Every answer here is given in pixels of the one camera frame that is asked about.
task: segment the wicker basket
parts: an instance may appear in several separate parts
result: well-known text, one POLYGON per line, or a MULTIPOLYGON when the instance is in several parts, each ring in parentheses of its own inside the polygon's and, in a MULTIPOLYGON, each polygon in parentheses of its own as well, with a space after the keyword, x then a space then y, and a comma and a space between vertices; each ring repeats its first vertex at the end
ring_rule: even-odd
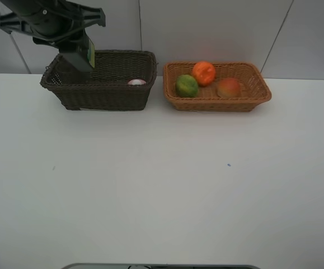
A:
POLYGON ((220 98, 215 83, 200 88, 196 98, 180 98, 175 91, 176 80, 180 75, 190 74, 195 64, 196 62, 171 62, 164 67, 164 94, 178 110, 250 112, 271 99, 271 92, 261 73, 249 63, 213 63, 217 71, 215 81, 227 77, 234 77, 239 81, 240 98, 220 98))
POLYGON ((157 63, 151 52, 100 50, 95 69, 82 73, 57 55, 41 79, 69 110, 143 110, 156 80, 157 63), (130 86, 132 79, 145 85, 130 86))

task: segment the light brown wicker basket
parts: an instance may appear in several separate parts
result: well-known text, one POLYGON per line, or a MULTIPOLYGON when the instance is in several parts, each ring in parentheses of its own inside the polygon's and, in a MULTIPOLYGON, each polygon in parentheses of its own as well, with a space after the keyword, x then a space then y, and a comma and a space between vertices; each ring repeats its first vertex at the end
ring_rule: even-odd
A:
POLYGON ((201 87, 196 98, 178 97, 175 83, 179 76, 190 74, 196 62, 171 62, 164 66, 164 95, 178 110, 250 112, 271 99, 271 92, 260 71, 249 63, 213 63, 217 72, 215 81, 227 77, 236 78, 241 85, 240 98, 221 98, 215 83, 201 87))

